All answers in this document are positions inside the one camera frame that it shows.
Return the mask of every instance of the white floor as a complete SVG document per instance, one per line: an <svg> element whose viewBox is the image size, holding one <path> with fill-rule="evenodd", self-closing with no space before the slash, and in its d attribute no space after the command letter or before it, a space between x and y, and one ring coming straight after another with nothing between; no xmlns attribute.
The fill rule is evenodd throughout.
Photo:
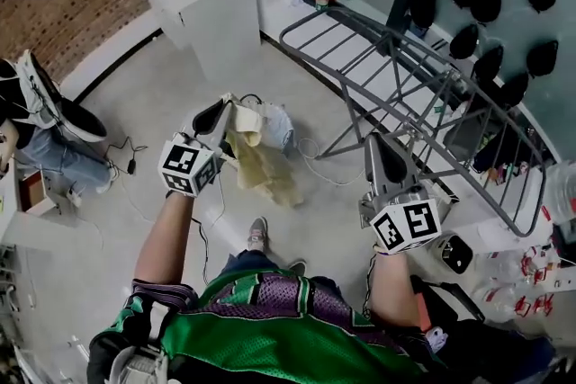
<svg viewBox="0 0 576 384"><path fill-rule="evenodd" d="M347 124L346 106L330 90L270 45L264 44L261 51L249 75L208 83L194 54L178 51L162 36L120 66L85 101L84 106L107 126L109 142L119 143L130 135L135 145L148 149L136 155L135 175L123 175L103 196L86 194L77 217L54 217L77 229L74 239L52 253L20 251L19 327L53 374L85 381L86 363L67 342L75 335L87 347L122 307L140 246L166 193L156 171L161 148L190 110L228 91L237 96L256 93L284 105L297 138L314 138L320 147ZM131 152L112 152L111 157L125 168ZM204 224L210 241L208 277L219 273L229 253L244 249L249 225L265 215L273 259L281 264L305 259L308 275L333 278L345 298L360 308L374 235L369 228L360 229L357 201L368 185L360 178L338 187L312 174L297 152L290 160L305 200L293 210L241 191L235 172L227 166L220 175L222 196L216 183L196 201L194 216ZM361 173L363 153L312 163L324 175L345 183ZM198 291L204 287L203 262L203 242L193 225L184 282Z"/></svg>

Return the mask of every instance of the gray metal rack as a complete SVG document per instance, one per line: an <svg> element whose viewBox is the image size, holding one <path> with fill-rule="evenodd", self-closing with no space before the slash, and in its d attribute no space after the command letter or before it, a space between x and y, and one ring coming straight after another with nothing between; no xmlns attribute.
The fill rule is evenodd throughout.
<svg viewBox="0 0 576 384"><path fill-rule="evenodd" d="M299 30L302 26L308 25L308 23L322 15L326 16L324 18L327 20L324 23L328 25L326 29L302 44L290 45L291 32ZM331 32L334 33L333 31L336 28L342 27L350 31L343 40L327 49L326 47L317 47L318 49L323 49L317 56L311 56L306 51L313 48L311 45L317 45L319 40L326 40ZM360 53L350 59L344 66L338 67L338 69L327 64L326 58L328 56L338 54L339 50L343 52L347 43L358 37L367 40L367 46ZM378 111L384 111L383 117L379 119L378 123L374 124L370 132L378 129L384 138L400 142L415 160L419 168L419 180L428 179L435 181L447 176L460 175L490 205L515 235L527 237L534 231L545 187L545 167L541 152L531 139L532 137L524 129L521 129L507 112L492 101L475 81L457 71L455 63L450 58L443 58L425 44L418 43L416 40L399 34L370 18L339 7L331 7L327 10L315 12L287 27L280 34L280 43L290 54L337 79L341 87L342 97L346 103L351 123L318 158L336 156L361 148L364 136L360 130L359 122L362 119L373 118L373 114ZM355 82L349 78L350 72L374 53L385 57L385 62L371 75L366 76L362 83ZM377 76L382 76L382 72L388 66L393 68L393 77L390 78L393 78L395 90L384 100L370 91L367 86ZM401 78L401 67L409 72L403 78ZM413 78L416 78L419 84L407 89L407 82ZM426 108L421 112L416 111L407 102L407 98L418 91L427 91L427 94L431 95ZM375 107L362 111L359 115L356 114L355 107L358 108L358 103L350 96L350 92L356 92L363 96L373 103ZM469 112L471 104L467 104L460 116L445 121L448 107L454 108L463 101L472 100L480 102L480 104L476 104L480 106L480 109ZM436 112L439 110L436 115L436 123L427 120L433 110ZM383 120L389 115L399 121L397 128L392 131L383 129L382 126ZM469 128L471 123L476 127L473 130ZM452 130L451 137L454 140L463 124L466 124L465 129L469 134L472 132L472 140L468 140L468 144L472 147L465 155L460 153L458 155L459 158L456 158L455 154L446 145L447 143L445 144L446 129ZM521 193L517 197L517 206L513 212L506 212L502 208L505 200L509 204L511 200L515 199L514 197L509 197L511 181L506 182L501 197L495 197L487 190L489 176L487 175L483 181L480 181L479 175L473 171L472 166L473 159L482 150L486 139L498 132L500 133L500 141L492 162L493 168L499 158L505 134L509 133L509 130L513 130L517 137L516 152L511 162L512 165L517 163L521 146L523 146L523 149L529 149L530 157L527 162L527 170L524 172L525 178ZM355 134L355 143L337 148L350 131ZM415 152L417 143L418 146L424 143L424 147L418 149L418 153ZM433 152L440 155L450 167L443 171L430 171L428 161ZM523 231L518 228L518 213L523 203L528 176L532 168L541 170L542 182L539 186L537 206L534 209L534 217L531 220L530 228Z"/></svg>

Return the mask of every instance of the sneaker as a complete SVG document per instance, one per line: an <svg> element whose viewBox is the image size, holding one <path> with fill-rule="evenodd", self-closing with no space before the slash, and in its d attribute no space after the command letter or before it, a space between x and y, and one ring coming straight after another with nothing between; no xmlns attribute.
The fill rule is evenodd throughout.
<svg viewBox="0 0 576 384"><path fill-rule="evenodd" d="M78 192L73 191L72 188L68 189L68 192L66 192L66 198L70 200L70 203L72 203L76 208L82 206L82 197L80 197Z"/></svg>
<svg viewBox="0 0 576 384"><path fill-rule="evenodd" d="M258 250L265 253L268 249L268 223L266 218L261 216L250 226L250 236L248 237L248 250Z"/></svg>
<svg viewBox="0 0 576 384"><path fill-rule="evenodd" d="M297 259L288 266L288 270L294 272L299 277L303 277L306 274L306 261Z"/></svg>
<svg viewBox="0 0 576 384"><path fill-rule="evenodd" d="M110 165L108 167L108 172L110 173L110 179L108 180L108 183L106 183L104 186L96 187L96 193L108 192L110 190L110 186L112 186L112 183L118 179L118 168L116 168L114 165Z"/></svg>

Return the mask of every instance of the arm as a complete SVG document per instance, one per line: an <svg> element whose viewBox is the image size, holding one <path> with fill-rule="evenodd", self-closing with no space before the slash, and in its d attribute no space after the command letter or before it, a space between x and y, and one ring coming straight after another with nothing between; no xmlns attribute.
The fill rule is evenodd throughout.
<svg viewBox="0 0 576 384"><path fill-rule="evenodd" d="M0 132L2 132L6 138L6 141L0 145L0 156L2 156L2 158L0 158L0 170L5 172L8 167L8 162L16 149L16 143L18 142L20 133L18 133L18 129L9 119L5 119L2 125L0 125Z"/></svg>
<svg viewBox="0 0 576 384"><path fill-rule="evenodd" d="M140 250L135 279L150 283L180 283L193 207L194 199L181 193L168 196Z"/></svg>
<svg viewBox="0 0 576 384"><path fill-rule="evenodd" d="M394 326L419 326L416 297L404 253L376 254L370 297L373 315Z"/></svg>

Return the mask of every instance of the black cable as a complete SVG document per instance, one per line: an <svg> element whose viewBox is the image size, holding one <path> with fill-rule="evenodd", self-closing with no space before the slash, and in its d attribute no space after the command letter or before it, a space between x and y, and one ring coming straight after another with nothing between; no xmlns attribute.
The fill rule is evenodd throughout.
<svg viewBox="0 0 576 384"><path fill-rule="evenodd" d="M126 147L126 143L130 143L130 149L132 149L132 159L128 163L127 171L124 171L124 170L121 170L120 167L117 166L114 162L112 162L112 160L110 160L110 158L108 158L108 151L110 150L111 147L114 147L115 149L118 149L118 150L123 150ZM115 144L108 145L108 147L106 148L106 152L104 152L104 158L106 158L109 162L112 162L112 164L116 168L118 168L119 171L121 171L125 174L134 174L134 170L136 169L136 153L143 151L145 149L148 149L148 146L136 146L136 147L134 147L134 145L132 144L132 138L130 136L127 136L121 146L117 146Z"/></svg>
<svg viewBox="0 0 576 384"><path fill-rule="evenodd" d="M204 283L206 284L206 286L208 286L208 276L206 274L208 271L208 237L204 233L202 222L194 218L192 218L192 221L194 221L198 225L198 233L200 234L200 238L204 241L204 250L206 257L204 258L204 268L202 269L202 277L204 278Z"/></svg>
<svg viewBox="0 0 576 384"><path fill-rule="evenodd" d="M258 96L257 94L253 94L253 93L245 94L244 96L242 96L240 98L240 102L243 103L244 100L246 98L248 98L249 96L253 96L254 98L256 98L256 101L258 102L258 104L262 104L262 100L260 99L260 96Z"/></svg>
<svg viewBox="0 0 576 384"><path fill-rule="evenodd" d="M368 320L370 320L370 309L368 308L368 301L370 300L370 294L372 293L372 288L370 286L370 277L372 276L372 271L374 270L374 263L376 260L376 253L370 258L370 263L368 263L370 269L368 269L368 274L366 274L366 297L364 298L364 304L362 305L362 315Z"/></svg>

